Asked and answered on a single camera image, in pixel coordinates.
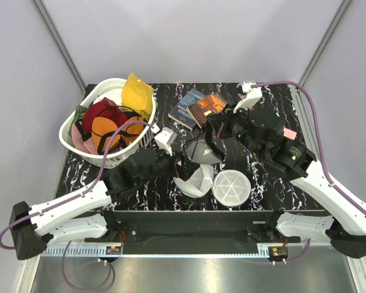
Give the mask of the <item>white plastic laundry basket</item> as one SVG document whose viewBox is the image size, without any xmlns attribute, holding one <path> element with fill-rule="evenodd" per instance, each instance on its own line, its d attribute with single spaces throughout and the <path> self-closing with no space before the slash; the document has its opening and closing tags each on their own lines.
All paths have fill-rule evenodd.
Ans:
<svg viewBox="0 0 366 293">
<path fill-rule="evenodd" d="M 81 107 L 88 108 L 97 98 L 111 90 L 122 90 L 126 83 L 125 79 L 121 78 L 110 78 L 101 81 L 97 84 L 93 90 L 86 94 L 83 101 L 80 103 Z M 130 155 L 134 154 L 139 148 L 147 147 L 153 137 L 153 132 L 150 127 L 146 126 L 143 132 L 126 148 L 120 151 L 116 151 L 112 154 L 107 155 L 106 161 L 103 162 L 103 156 L 98 153 L 89 153 L 88 148 L 85 147 L 83 139 L 81 138 L 80 132 L 75 131 L 74 135 L 71 131 L 74 129 L 74 118 L 75 112 L 73 112 L 61 125 L 59 130 L 59 139 L 63 146 L 68 150 L 78 154 L 85 161 L 100 167 L 104 164 L 104 167 L 111 169 L 117 167 Z"/>
</svg>

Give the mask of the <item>white mesh laundry bag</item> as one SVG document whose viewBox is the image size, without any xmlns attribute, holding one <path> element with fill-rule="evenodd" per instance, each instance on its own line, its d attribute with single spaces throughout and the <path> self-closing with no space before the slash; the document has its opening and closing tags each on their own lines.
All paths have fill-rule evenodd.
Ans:
<svg viewBox="0 0 366 293">
<path fill-rule="evenodd" d="M 211 165 L 200 165 L 189 179 L 174 178 L 174 183 L 191 198 L 202 198 L 211 192 L 220 204 L 228 208 L 244 204 L 251 193 L 251 183 L 242 172 L 224 170 L 215 175 Z"/>
</svg>

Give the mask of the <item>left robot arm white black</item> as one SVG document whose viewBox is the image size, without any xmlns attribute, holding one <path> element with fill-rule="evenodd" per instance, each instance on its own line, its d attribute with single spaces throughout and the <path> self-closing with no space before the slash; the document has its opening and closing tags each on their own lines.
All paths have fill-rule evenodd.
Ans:
<svg viewBox="0 0 366 293">
<path fill-rule="evenodd" d="M 91 184 L 75 192 L 36 206 L 25 201 L 13 205 L 9 226 L 16 258 L 27 260 L 44 252 L 54 239 L 53 229 L 67 221 L 131 196 L 154 178 L 178 175 L 183 158 L 181 152 L 140 148 L 117 167 L 100 170 Z"/>
</svg>

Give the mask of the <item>orange black bra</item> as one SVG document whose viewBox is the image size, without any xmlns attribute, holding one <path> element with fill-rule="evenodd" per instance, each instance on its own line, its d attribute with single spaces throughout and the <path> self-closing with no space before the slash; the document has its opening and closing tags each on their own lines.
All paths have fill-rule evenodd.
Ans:
<svg viewBox="0 0 366 293">
<path fill-rule="evenodd" d="M 124 113 L 127 116 L 126 122 L 147 122 L 147 120 L 145 120 L 141 115 L 136 112 L 128 111 Z M 108 118 L 96 117 L 93 120 L 91 134 L 98 154 L 104 154 L 110 138 L 119 127 L 120 126 L 117 126 L 112 120 L 109 120 Z M 120 151 L 121 149 L 128 147 L 143 132 L 144 127 L 145 126 L 143 124 L 138 123 L 130 126 L 125 126 L 112 140 L 109 151 Z"/>
</svg>

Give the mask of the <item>pink garment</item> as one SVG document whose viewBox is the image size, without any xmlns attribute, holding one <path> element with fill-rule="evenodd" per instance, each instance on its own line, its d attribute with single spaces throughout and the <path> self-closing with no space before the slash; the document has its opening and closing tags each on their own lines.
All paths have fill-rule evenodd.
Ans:
<svg viewBox="0 0 366 293">
<path fill-rule="evenodd" d="M 95 147 L 92 137 L 87 138 L 86 140 L 83 140 L 83 138 L 81 136 L 81 132 L 75 124 L 72 124 L 72 127 L 71 127 L 71 138 L 72 138 L 73 144 L 75 146 L 75 149 L 77 149 L 83 153 L 98 155 L 98 152 L 97 152 L 97 149 Z"/>
</svg>

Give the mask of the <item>pink cube adapter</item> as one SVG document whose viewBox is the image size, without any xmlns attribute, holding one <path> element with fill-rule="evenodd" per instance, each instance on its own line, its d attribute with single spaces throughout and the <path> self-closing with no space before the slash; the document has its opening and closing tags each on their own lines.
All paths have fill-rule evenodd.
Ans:
<svg viewBox="0 0 366 293">
<path fill-rule="evenodd" d="M 284 128 L 283 135 L 284 135 L 284 137 L 286 137 L 290 140 L 295 140 L 296 136 L 297 136 L 297 132 L 295 132 L 289 128 Z"/>
</svg>

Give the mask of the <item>yellow bra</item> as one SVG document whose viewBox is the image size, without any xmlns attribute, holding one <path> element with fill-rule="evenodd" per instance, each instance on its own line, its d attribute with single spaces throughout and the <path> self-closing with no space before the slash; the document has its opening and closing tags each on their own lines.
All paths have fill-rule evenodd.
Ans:
<svg viewBox="0 0 366 293">
<path fill-rule="evenodd" d="M 146 115 L 153 110 L 153 88 L 130 73 L 121 93 L 122 103 Z"/>
</svg>

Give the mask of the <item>orange dark paperback book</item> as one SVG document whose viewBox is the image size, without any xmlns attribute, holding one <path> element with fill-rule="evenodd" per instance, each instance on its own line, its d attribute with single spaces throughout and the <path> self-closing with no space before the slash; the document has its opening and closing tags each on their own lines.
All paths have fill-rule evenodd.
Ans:
<svg viewBox="0 0 366 293">
<path fill-rule="evenodd" d="M 202 129 L 207 123 L 207 116 L 217 114 L 224 110 L 227 100 L 220 92 L 207 95 L 187 108 L 195 123 Z"/>
</svg>

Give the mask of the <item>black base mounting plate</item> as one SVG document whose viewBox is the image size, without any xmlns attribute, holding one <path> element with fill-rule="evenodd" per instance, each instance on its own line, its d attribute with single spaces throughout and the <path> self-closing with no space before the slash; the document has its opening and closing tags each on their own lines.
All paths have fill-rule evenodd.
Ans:
<svg viewBox="0 0 366 293">
<path fill-rule="evenodd" d="M 107 232 L 87 242 L 123 242 L 129 255 L 237 255 L 259 243 L 293 244 L 275 231 L 273 211 L 105 211 Z"/>
</svg>

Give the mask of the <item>dark red bra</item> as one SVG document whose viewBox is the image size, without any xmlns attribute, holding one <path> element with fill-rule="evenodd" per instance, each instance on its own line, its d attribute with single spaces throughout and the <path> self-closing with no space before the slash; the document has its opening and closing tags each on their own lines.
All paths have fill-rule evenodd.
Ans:
<svg viewBox="0 0 366 293">
<path fill-rule="evenodd" d="M 112 120 L 117 126 L 127 121 L 126 114 L 113 101 L 103 99 L 92 104 L 82 119 L 82 127 L 85 133 L 91 133 L 93 120 L 96 117 L 103 117 Z"/>
</svg>

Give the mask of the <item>blue paperback book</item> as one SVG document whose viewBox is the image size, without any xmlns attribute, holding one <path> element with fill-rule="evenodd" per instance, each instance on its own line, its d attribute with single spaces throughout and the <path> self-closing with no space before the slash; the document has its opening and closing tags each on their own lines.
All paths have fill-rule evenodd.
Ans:
<svg viewBox="0 0 366 293">
<path fill-rule="evenodd" d="M 205 94 L 197 91 L 196 89 L 189 90 L 188 93 L 179 100 L 177 105 L 170 110 L 168 117 L 192 131 L 196 127 L 196 122 L 187 112 L 187 108 L 204 97 Z"/>
</svg>

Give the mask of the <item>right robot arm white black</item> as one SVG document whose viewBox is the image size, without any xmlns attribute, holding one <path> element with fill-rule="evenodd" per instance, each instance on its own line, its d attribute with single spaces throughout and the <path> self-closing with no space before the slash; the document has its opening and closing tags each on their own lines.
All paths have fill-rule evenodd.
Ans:
<svg viewBox="0 0 366 293">
<path fill-rule="evenodd" d="M 319 217 L 276 211 L 253 232 L 258 242 L 299 237 L 331 244 L 350 258 L 366 256 L 366 203 L 341 189 L 310 149 L 284 135 L 283 118 L 264 107 L 225 109 L 208 115 L 207 125 L 207 144 L 216 156 L 224 154 L 213 138 L 234 138 L 261 159 L 267 170 L 310 195 L 330 213 Z"/>
</svg>

